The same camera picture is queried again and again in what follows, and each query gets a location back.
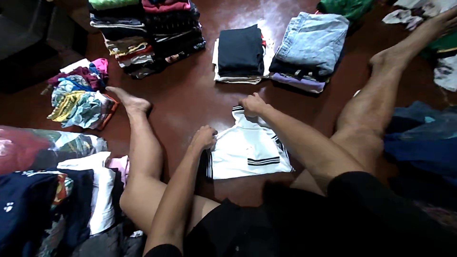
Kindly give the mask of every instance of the dark clothing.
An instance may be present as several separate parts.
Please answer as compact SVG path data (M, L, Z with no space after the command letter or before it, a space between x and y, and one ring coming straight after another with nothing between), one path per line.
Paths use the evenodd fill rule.
M243 29L222 30L219 35L219 75L263 75L262 32L257 24Z
M225 200L185 237L184 256L456 251L456 235L366 172L337 176L328 197L267 184L263 198L258 208ZM175 256L160 247L169 255L153 249L147 256Z

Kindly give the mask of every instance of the black stripe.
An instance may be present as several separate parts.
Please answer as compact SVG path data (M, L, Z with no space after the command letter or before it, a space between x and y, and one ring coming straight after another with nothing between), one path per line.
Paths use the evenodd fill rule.
M260 160L254 160L254 159L248 158L248 161L259 162L259 161L269 161L269 160L275 160L275 159L278 159L278 160L279 160L279 156L277 156L277 157L272 157L272 158L266 158L266 159L260 159Z
M267 163L262 163L262 164L252 164L248 163L249 166L265 166L265 165L270 165L270 164L277 164L279 161L274 161L274 162L267 162Z

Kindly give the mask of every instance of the leg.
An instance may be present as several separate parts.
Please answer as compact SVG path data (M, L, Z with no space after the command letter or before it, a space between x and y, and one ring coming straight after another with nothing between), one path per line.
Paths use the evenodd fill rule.
M401 75L412 60L431 41L457 24L457 8L444 12L419 26L409 37L376 54L371 60L372 76L351 99L337 121L331 137L374 174L375 163L383 151L384 130L393 114Z
M123 89L110 86L106 89L120 98L127 111L131 128L130 171L120 205L124 213L147 233L166 188L166 184L160 181L162 148L146 116L151 104L147 100L128 94ZM218 205L210 199L195 196L188 231Z

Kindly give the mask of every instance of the red floor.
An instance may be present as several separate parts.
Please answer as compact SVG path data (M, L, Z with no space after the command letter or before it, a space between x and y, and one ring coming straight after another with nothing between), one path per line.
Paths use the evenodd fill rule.
M118 86L154 104L149 117L159 141L164 147L165 174L178 166L187 145L200 126L209 124L218 131L234 124L231 107L238 99L259 92L266 102L282 112L314 126L327 136L333 132L335 120L344 104L361 89L369 77L368 60L408 35L402 25L387 25L381 19L392 11L389 6L377 5L364 17L363 26L350 35L345 43L345 56L332 81L319 96L309 96L285 89L265 80L257 85L215 84L211 64L214 41L224 29L243 28L259 24L265 37L281 44L290 18L300 11L315 12L319 0L194 0L201 12L200 22L207 49L173 64L164 72L143 80L132 80L124 74L106 50L101 34L89 36L86 57L89 60L109 59L109 85ZM15 94L0 95L2 125L24 128L62 130L60 124L46 119L51 112L50 93L40 95L45 83L29 87ZM420 100L442 109L456 94L444 92L433 83L433 69L422 58L415 58L406 70L399 87L397 106L407 106ZM102 132L72 127L67 131L99 135L108 142L112 156L128 154L130 127L123 107L120 107ZM380 160L378 176L385 181L395 167ZM291 183L296 173L276 173L243 177L208 183L199 181L197 193L215 200L229 198L242 206L261 203L261 189L266 180Z

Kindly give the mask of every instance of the stack of folded clothes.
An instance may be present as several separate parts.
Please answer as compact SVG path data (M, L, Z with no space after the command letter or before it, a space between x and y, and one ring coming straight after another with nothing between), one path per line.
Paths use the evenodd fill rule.
M63 128L77 125L103 129L118 106L114 99L100 93L108 79L107 68L106 59L83 59L50 78L54 110L48 119L61 122Z
M263 38L257 24L221 31L214 43L214 81L257 84L269 77L273 41Z
M189 0L89 0L91 25L136 78L163 71L204 49L200 13Z
M337 14L300 14L287 26L270 78L320 93L341 58L349 21Z

